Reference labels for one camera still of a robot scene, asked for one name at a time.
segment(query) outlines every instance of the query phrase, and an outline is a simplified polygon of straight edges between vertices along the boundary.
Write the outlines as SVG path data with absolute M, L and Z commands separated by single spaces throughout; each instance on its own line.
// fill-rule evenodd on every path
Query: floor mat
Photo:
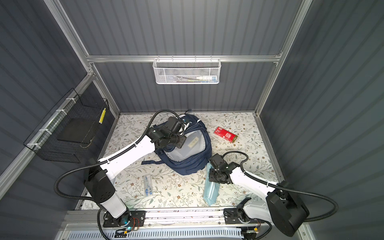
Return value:
M 211 138 L 212 154 L 224 154 L 237 150 L 248 154 L 249 160 L 244 169 L 260 177 L 276 181 L 276 175 L 266 152 L 252 113 L 203 113 L 194 114 L 200 118 Z M 159 115 L 154 124 L 165 122 L 171 115 Z M 109 141 L 104 156 L 108 156 L 136 140 L 144 131 L 152 114 L 120 115 L 118 123 Z M 213 134 L 222 127 L 236 135 L 235 143 L 230 143 Z M 226 161 L 237 162 L 244 159 L 239 154 L 228 154 Z M 150 153 L 124 169 L 114 182 L 118 195 L 128 208 L 169 208 L 169 207 L 206 207 L 203 199 L 206 169 L 191 175 L 179 175 L 165 164 L 141 165 L 144 160 L 159 161 L 155 153 Z M 146 197 L 142 176 L 151 174 L 153 196 Z M 234 185 L 221 184 L 219 196 L 213 206 L 235 206 L 245 197 L 255 197 L 248 190 Z M 81 209 L 98 209 L 92 201 L 84 201 Z

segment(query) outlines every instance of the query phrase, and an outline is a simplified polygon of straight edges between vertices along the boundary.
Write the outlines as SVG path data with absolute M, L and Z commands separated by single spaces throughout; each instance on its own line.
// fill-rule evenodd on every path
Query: gray corrugated wall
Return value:
M 121 112 L 254 110 L 273 63 L 222 63 L 219 84 L 157 84 L 151 63 L 96 63 Z
M 279 54 L 300 0 L 62 1 L 90 55 Z M 254 110 L 273 63 L 223 63 L 220 83 L 157 85 L 150 63 L 96 63 L 121 112 Z
M 86 72 L 44 2 L 0 0 L 0 173 L 25 138 Z M 91 84 L 87 94 L 99 96 Z M 102 148 L 113 123 L 107 113 L 94 144 Z M 53 239 L 77 201 L 57 196 L 56 178 L 78 164 L 34 157 L 0 200 L 1 239 Z M 62 191 L 81 194 L 81 172 Z
M 100 96 L 94 84 L 84 94 Z M 90 146 L 89 157 L 96 159 L 99 156 L 113 121 L 114 116 L 107 111 Z M 61 174 L 79 166 L 80 164 L 44 161 L 34 157 L 0 200 L 0 238 L 54 239 L 66 212 L 75 208 L 77 200 L 59 197 L 53 191 L 53 184 Z M 84 189 L 83 174 L 77 172 L 64 178 L 60 183 L 60 190 L 66 194 L 80 195 Z
M 274 55 L 299 0 L 61 1 L 90 55 Z
M 0 173 L 61 97 L 85 76 L 43 1 L 0 1 Z
M 335 199 L 319 240 L 384 234 L 384 1 L 315 1 L 261 118 L 286 179 Z M 330 204 L 305 198 L 313 215 Z

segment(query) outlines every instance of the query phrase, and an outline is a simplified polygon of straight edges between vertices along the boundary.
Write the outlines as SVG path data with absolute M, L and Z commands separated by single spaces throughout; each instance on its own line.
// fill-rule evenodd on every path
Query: red cigarette pack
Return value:
M 237 139 L 237 135 L 235 135 L 231 132 L 228 132 L 227 130 L 225 130 L 221 127 L 217 127 L 214 134 L 216 134 L 217 136 L 222 137 L 222 138 L 224 138 L 230 142 L 235 142 Z

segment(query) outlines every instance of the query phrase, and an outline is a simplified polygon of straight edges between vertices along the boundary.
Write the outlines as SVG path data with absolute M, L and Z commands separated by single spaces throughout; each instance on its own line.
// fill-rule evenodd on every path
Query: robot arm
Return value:
M 248 222 L 254 218 L 273 222 L 281 232 L 291 237 L 308 217 L 309 211 L 296 193 L 281 191 L 251 179 L 245 175 L 239 164 L 234 162 L 228 164 L 219 154 L 212 156 L 210 163 L 213 167 L 209 172 L 211 182 L 242 186 L 263 201 L 244 199 L 237 207 L 237 215 L 242 222 Z M 285 181 L 271 182 L 248 171 L 245 172 L 270 184 L 289 186 Z
M 149 128 L 148 133 L 138 144 L 135 141 L 118 152 L 101 158 L 100 162 L 107 162 L 89 169 L 84 183 L 85 187 L 99 207 L 107 210 L 113 218 L 118 219 L 119 226 L 124 226 L 129 222 L 130 212 L 112 184 L 115 177 L 126 167 L 155 149 L 171 145 L 181 148 L 186 137 L 179 133 L 183 132 L 185 127 L 187 126 L 183 122 L 170 117 L 164 125 Z

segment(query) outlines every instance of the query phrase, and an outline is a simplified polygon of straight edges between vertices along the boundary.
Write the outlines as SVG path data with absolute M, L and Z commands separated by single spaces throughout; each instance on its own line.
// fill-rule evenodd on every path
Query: backpack strap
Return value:
M 142 161 L 141 165 L 146 165 L 146 164 L 163 164 L 163 160 L 160 161 L 154 161 L 154 160 L 149 160 L 149 161 Z

